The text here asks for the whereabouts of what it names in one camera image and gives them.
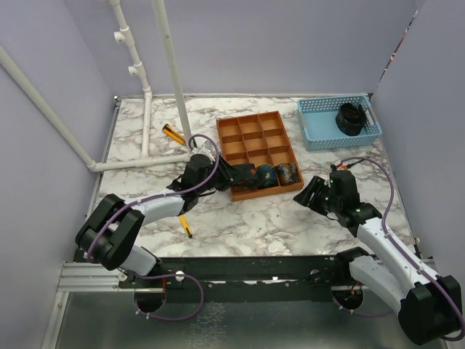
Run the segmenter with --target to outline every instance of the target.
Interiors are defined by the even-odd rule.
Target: white pole
[[[66,127],[57,113],[53,110],[49,103],[41,96],[39,91],[32,85],[29,79],[21,71],[20,67],[8,55],[7,51],[0,45],[0,63],[3,65],[9,75],[20,85],[21,89],[29,96],[29,98],[37,105],[37,108],[45,115],[50,123],[57,129],[57,131],[65,138],[66,142],[71,148],[79,155],[82,161],[89,169],[95,167],[95,161],[89,154],[82,148],[81,144],[74,137],[71,131]]]
[[[131,28],[126,22],[123,10],[120,5],[120,0],[108,0],[113,7],[116,19],[118,20],[119,30],[115,32],[115,40],[119,43],[125,43],[131,55],[133,66],[129,67],[129,73],[133,76],[139,76],[144,91],[144,120],[142,125],[142,151],[141,157],[148,157],[148,149],[150,144],[150,116],[152,114],[152,89],[147,81],[147,74],[143,63],[137,53],[136,43],[131,32]]]
[[[146,158],[149,156],[148,150],[150,147],[150,117],[152,116],[152,94],[145,94],[144,104],[144,121],[142,125],[142,152],[141,157]]]
[[[154,165],[171,164],[174,162],[188,162],[189,154],[160,156],[158,158],[138,158],[129,161],[107,162],[106,164],[98,163],[95,167],[96,172],[108,171],[110,169],[125,169],[127,167],[148,167]]]
[[[186,105],[184,103],[184,95],[182,94],[181,80],[179,78],[179,70],[177,68],[176,57],[174,56],[173,41],[171,40],[171,32],[169,30],[168,17],[166,16],[166,8],[163,0],[152,0],[153,11],[157,18],[158,27],[160,28],[163,45],[165,46],[165,55],[171,72],[171,80],[174,89],[174,98],[176,99],[177,111],[181,119],[182,131],[186,140],[192,135],[190,132],[189,118],[187,117]]]

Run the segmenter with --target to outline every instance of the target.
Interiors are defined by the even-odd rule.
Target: gray floor
[[[359,318],[332,302],[207,303],[188,321],[169,323],[135,315],[132,294],[70,296],[59,349],[410,349],[394,316]],[[386,305],[367,292],[361,309],[378,313]],[[194,305],[169,305],[161,312],[180,316]],[[446,349],[434,341],[423,349]]]

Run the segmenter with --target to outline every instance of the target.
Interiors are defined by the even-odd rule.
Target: black object in basket
[[[344,103],[336,115],[337,127],[348,136],[357,136],[366,123],[366,115],[362,105],[356,108],[352,103]]]

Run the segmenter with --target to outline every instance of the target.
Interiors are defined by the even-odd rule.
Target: white pvc pipe
[[[119,0],[108,0],[108,2],[113,6],[113,11],[115,12],[116,19],[118,20],[120,30],[125,30],[128,26],[128,23],[126,23],[126,18],[124,18],[123,10],[119,4]]]
[[[311,97],[343,97],[353,95],[368,96],[366,92],[347,93],[184,93],[184,98],[311,98]],[[142,98],[143,95],[124,95],[121,98]],[[167,98],[174,98],[173,93],[162,93],[154,95],[155,98],[165,100]]]
[[[171,32],[169,30],[168,17],[166,16],[166,8],[163,0],[152,0],[153,11],[157,18],[158,27],[160,28],[163,45],[165,46],[165,55],[169,64],[171,80],[174,89],[174,98],[176,99],[177,111],[181,119],[182,131],[186,140],[192,135],[190,132],[189,118],[187,117],[186,105],[182,94],[181,80],[179,78],[179,70],[177,68],[176,57],[174,56],[173,41],[171,40]]]
[[[144,120],[142,126],[142,150],[141,157],[147,158],[149,156],[148,148],[150,144],[150,117],[152,115],[152,89],[148,84],[147,74],[145,72],[144,65],[140,60],[139,54],[137,53],[136,44],[134,37],[132,36],[131,28],[129,28],[126,18],[124,17],[123,10],[120,5],[120,0],[108,0],[112,5],[113,11],[115,12],[116,19],[118,20],[120,32],[117,33],[121,42],[125,42],[128,47],[129,54],[131,55],[132,62],[134,65],[129,67],[129,71],[132,75],[138,75],[140,82],[142,83],[142,89],[144,91]]]
[[[160,158],[139,158],[129,161],[120,161],[113,163],[98,163],[95,167],[96,172],[108,171],[110,169],[125,169],[127,167],[148,167],[154,165],[171,164],[174,162],[188,162],[190,159],[189,154],[162,156]]]
[[[90,155],[82,148],[81,144],[74,137],[71,131],[66,127],[57,113],[53,110],[49,103],[41,96],[39,91],[32,85],[31,81],[24,75],[20,67],[8,55],[7,51],[0,45],[0,63],[3,65],[9,75],[20,85],[21,89],[29,96],[39,110],[45,115],[50,123],[57,129],[57,131],[65,138],[66,142],[71,148],[79,155],[82,161],[89,169],[95,167],[95,161],[92,160]]]
[[[144,104],[144,121],[142,126],[142,152],[141,157],[146,158],[149,156],[148,148],[150,145],[150,117],[152,115],[152,94],[145,94]]]
[[[147,167],[161,164],[170,164],[174,162],[187,162],[190,159],[189,154],[163,156],[160,158],[141,158],[130,161],[120,161],[115,163],[96,163],[89,154],[82,148],[78,140],[73,136],[71,131],[66,127],[57,113],[52,109],[50,104],[41,96],[39,91],[32,85],[29,79],[21,71],[20,67],[8,55],[8,52],[0,45],[0,64],[5,68],[7,73],[17,82],[21,89],[29,96],[33,103],[50,121],[54,128],[62,135],[68,142],[71,148],[79,155],[82,161],[92,172],[101,172],[109,169],[125,169],[128,167]],[[152,95],[150,94],[150,108],[151,108]]]

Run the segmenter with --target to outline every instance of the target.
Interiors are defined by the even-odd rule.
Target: yellow marker
[[[179,219],[181,220],[182,227],[184,228],[187,236],[189,236],[189,238],[192,238],[192,233],[191,233],[190,226],[187,224],[187,220],[185,219],[184,215],[181,214],[179,216]]]
[[[184,139],[184,137],[180,133],[174,131],[172,127],[169,126],[169,124],[163,126],[163,133],[165,135],[170,136],[173,140],[177,141],[182,145],[186,144],[186,140]]]

